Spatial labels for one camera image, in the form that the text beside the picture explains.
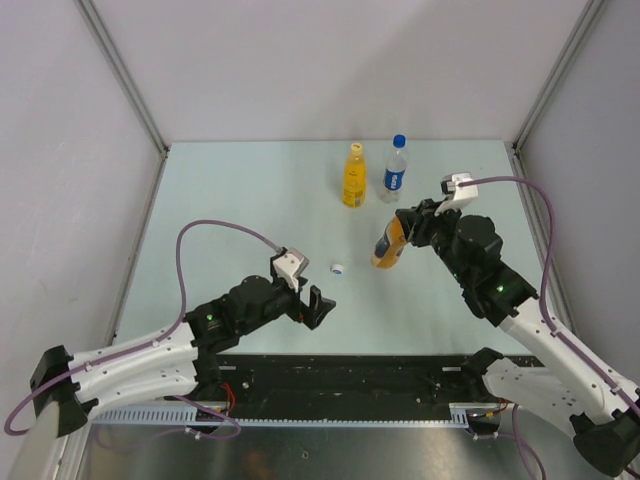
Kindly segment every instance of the blue bottle cap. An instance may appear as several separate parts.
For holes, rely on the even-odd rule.
[[[395,137],[393,137],[393,146],[396,148],[404,148],[406,142],[407,139],[404,137],[404,135],[396,135]]]

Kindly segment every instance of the orange juice bottle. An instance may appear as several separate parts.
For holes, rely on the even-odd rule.
[[[347,207],[359,207],[364,204],[367,193],[367,164],[361,143],[351,144],[351,153],[344,166],[342,181],[342,201]]]
[[[391,219],[385,228],[382,238],[376,243],[371,255],[371,264],[376,268],[388,269],[393,267],[402,255],[402,250],[407,244],[404,229],[397,216]]]

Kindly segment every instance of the clear plastic bottle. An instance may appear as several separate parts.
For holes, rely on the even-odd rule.
[[[387,160],[384,171],[382,201],[386,203],[397,202],[400,198],[400,189],[404,173],[409,164],[409,152],[405,148],[407,139],[404,135],[393,137],[393,149]]]

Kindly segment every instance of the white wall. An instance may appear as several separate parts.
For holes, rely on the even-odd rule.
[[[640,383],[640,2],[612,0],[525,146],[584,340]]]
[[[586,0],[96,0],[167,140],[513,140]]]
[[[46,348],[104,341],[159,157],[71,0],[0,4],[4,422]]]

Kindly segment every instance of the blue bottle label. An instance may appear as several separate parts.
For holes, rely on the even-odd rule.
[[[402,187],[403,176],[404,170],[402,172],[390,172],[389,170],[385,170],[384,186],[387,188],[387,190],[391,190],[392,192],[400,190],[400,187]]]
[[[389,250],[390,246],[391,242],[389,241],[389,236],[387,235],[387,229],[385,229],[384,233],[382,234],[382,238],[378,240],[378,243],[376,243],[373,254],[378,258],[382,258],[384,257],[385,253],[387,253],[387,250]]]

